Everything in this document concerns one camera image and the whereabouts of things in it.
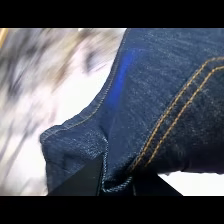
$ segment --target yellow stitching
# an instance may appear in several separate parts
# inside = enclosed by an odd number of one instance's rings
[[[0,32],[0,48],[1,48],[8,33],[8,28],[1,28],[0,31],[1,31]]]
[[[212,58],[207,60],[202,66],[201,68],[193,75],[193,77],[190,79],[190,81],[184,86],[184,88],[181,90],[181,92],[177,95],[177,97],[175,98],[174,102],[171,104],[171,106],[167,109],[167,111],[165,112],[164,115],[162,115],[162,117],[160,117],[152,135],[150,136],[148,142],[146,143],[146,145],[143,148],[143,151],[141,152],[141,154],[138,156],[138,158],[135,160],[132,168],[131,168],[131,172],[135,169],[135,167],[139,164],[139,162],[141,161],[141,159],[143,158],[143,156],[146,154],[147,149],[149,148],[154,136],[156,135],[160,125],[164,122],[165,118],[169,115],[169,113],[171,112],[171,110],[174,108],[174,106],[176,105],[177,101],[180,99],[180,97],[183,95],[183,93],[186,91],[186,89],[191,85],[191,83],[194,81],[194,79],[202,72],[202,70],[205,68],[205,66],[212,61],[218,61],[218,60],[224,60],[224,57],[218,57],[218,58]]]
[[[171,130],[173,129],[173,127],[176,125],[177,121],[179,120],[180,116],[183,114],[183,112],[185,111],[185,109],[188,107],[188,105],[190,103],[192,103],[192,101],[194,100],[195,96],[198,94],[199,91],[201,91],[201,89],[203,88],[203,86],[206,84],[206,82],[208,81],[208,79],[216,72],[219,70],[223,70],[224,66],[220,66],[217,68],[212,69],[212,71],[207,75],[207,77],[204,79],[204,81],[202,82],[202,84],[197,88],[197,90],[194,92],[194,94],[191,96],[191,98],[187,101],[187,103],[184,105],[184,107],[182,108],[182,110],[180,111],[180,113],[177,115],[176,119],[174,120],[174,122],[171,124],[171,126],[168,128],[168,130],[166,131],[166,133],[164,134],[164,136],[160,139],[158,145],[156,146],[152,156],[150,157],[150,159],[148,160],[148,162],[146,163],[145,167],[152,161],[152,159],[155,157],[156,153],[159,150],[159,147],[161,146],[161,144],[164,142],[165,138],[167,137],[167,135],[171,132]]]
[[[119,55],[119,53],[120,53],[120,49],[123,47],[123,45],[124,45],[124,43],[125,43],[125,41],[126,41],[125,38],[126,38],[126,36],[128,35],[128,33],[130,32],[130,30],[131,30],[131,29],[127,29],[126,33],[125,33],[124,36],[123,36],[123,40],[124,40],[124,41],[122,40],[122,44],[121,44],[121,46],[120,46],[120,48],[119,48],[119,52],[117,53],[117,57],[118,57],[118,58],[117,58],[117,61],[119,60],[119,57],[120,57],[120,55]],[[77,123],[77,124],[72,125],[72,126],[69,127],[69,128],[64,128],[64,129],[57,130],[57,131],[53,132],[52,134],[46,136],[46,137],[42,140],[43,143],[44,143],[44,141],[45,141],[47,138],[49,138],[50,136],[56,134],[56,133],[59,132],[59,131],[66,131],[66,130],[69,130],[69,129],[73,128],[73,127],[76,127],[76,126],[78,126],[78,125],[80,125],[80,124],[86,122],[87,120],[89,120],[89,119],[90,119],[90,118],[91,118],[91,117],[98,111],[98,109],[100,108],[101,104],[103,103],[104,99],[105,99],[106,96],[107,96],[107,93],[109,92],[109,90],[110,90],[110,88],[111,88],[111,86],[112,86],[112,83],[113,83],[113,80],[114,80],[114,77],[115,77],[115,71],[117,70],[117,67],[118,67],[118,63],[116,64],[116,67],[115,67],[114,72],[113,72],[113,76],[112,76],[111,81],[110,81],[110,83],[109,83],[109,85],[108,85],[108,87],[107,87],[107,89],[106,89],[106,91],[105,91],[105,93],[104,93],[104,95],[103,95],[103,98],[100,100],[100,102],[99,102],[97,108],[92,112],[92,114],[90,114],[86,119],[80,121],[80,122]]]

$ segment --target denim fabric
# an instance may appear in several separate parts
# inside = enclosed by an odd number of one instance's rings
[[[132,174],[224,173],[224,29],[128,29],[80,114],[40,136],[51,191],[104,152],[103,190]]]

